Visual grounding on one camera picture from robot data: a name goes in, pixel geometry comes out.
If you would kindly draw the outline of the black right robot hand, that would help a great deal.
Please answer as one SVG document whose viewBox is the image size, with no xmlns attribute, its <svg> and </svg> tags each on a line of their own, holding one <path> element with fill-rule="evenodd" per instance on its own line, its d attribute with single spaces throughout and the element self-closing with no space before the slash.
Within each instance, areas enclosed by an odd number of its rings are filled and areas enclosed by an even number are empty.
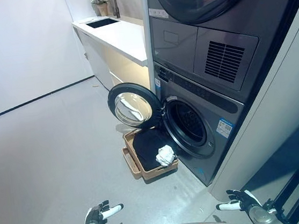
<svg viewBox="0 0 299 224">
<path fill-rule="evenodd" d="M 226 190 L 230 201 L 216 205 L 219 211 L 245 211 L 248 212 L 252 207 L 261 207 L 261 203 L 249 190 Z"/>
</svg>

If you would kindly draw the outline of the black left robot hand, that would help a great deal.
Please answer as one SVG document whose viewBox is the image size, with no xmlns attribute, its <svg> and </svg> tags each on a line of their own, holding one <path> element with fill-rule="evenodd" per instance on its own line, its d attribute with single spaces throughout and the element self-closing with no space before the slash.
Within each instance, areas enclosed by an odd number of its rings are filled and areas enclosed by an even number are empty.
<svg viewBox="0 0 299 224">
<path fill-rule="evenodd" d="M 84 224 L 105 224 L 107 219 L 119 211 L 121 211 L 124 207 L 124 204 L 117 204 L 116 206 L 110 206 L 109 200 L 105 200 L 102 203 L 90 208 L 86 214 L 85 223 Z"/>
</svg>

